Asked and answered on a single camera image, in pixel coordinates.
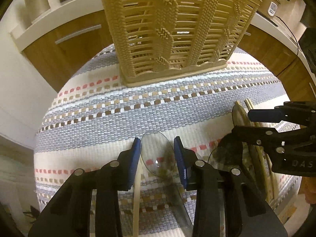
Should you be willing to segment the person right hand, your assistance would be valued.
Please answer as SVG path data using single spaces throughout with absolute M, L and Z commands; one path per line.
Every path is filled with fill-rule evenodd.
M 316 178 L 304 177 L 303 187 L 306 202 L 308 204 L 316 204 Z

